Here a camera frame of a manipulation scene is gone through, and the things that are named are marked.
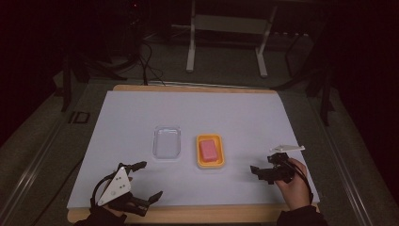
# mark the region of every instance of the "metal stand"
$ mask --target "metal stand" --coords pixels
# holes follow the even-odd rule
[[[196,55],[196,29],[199,30],[214,30],[224,32],[237,32],[248,34],[263,35],[262,43],[255,48],[255,54],[258,60],[258,67],[260,76],[267,77],[267,70],[264,64],[263,51],[267,39],[270,35],[273,20],[276,16],[277,6],[273,6],[268,20],[258,20],[249,18],[234,18],[211,15],[196,14],[196,1],[191,1],[191,30],[190,30],[190,45],[188,49],[188,58],[186,71],[192,73],[194,71],[194,60]]]

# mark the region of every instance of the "hand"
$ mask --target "hand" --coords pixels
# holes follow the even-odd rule
[[[293,158],[289,158],[288,161],[298,166],[305,176],[307,175],[306,167],[301,162]],[[310,205],[308,187],[302,178],[300,178],[297,174],[295,174],[294,179],[288,184],[283,181],[276,181],[275,183],[279,187],[282,197],[284,198],[290,210],[296,210],[298,208]]]
[[[118,218],[120,218],[122,215],[124,215],[124,212],[123,212],[123,211],[111,209],[111,208],[108,206],[108,204],[103,205],[102,208],[108,210],[111,214],[115,215],[115,216],[118,217]]]

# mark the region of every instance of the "clear plastic container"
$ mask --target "clear plastic container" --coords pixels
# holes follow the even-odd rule
[[[156,159],[177,159],[181,150],[179,126],[157,126],[154,132],[152,153]]]

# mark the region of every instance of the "orange tray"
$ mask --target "orange tray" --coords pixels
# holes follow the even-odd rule
[[[215,142],[217,160],[213,162],[204,162],[200,154],[200,142],[203,140],[211,139]],[[217,169],[225,164],[222,138],[217,134],[204,134],[197,136],[197,164],[203,169]]]

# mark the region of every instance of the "pink sponge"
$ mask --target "pink sponge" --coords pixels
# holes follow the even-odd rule
[[[215,162],[217,160],[216,145],[212,139],[200,141],[199,148],[204,162]]]

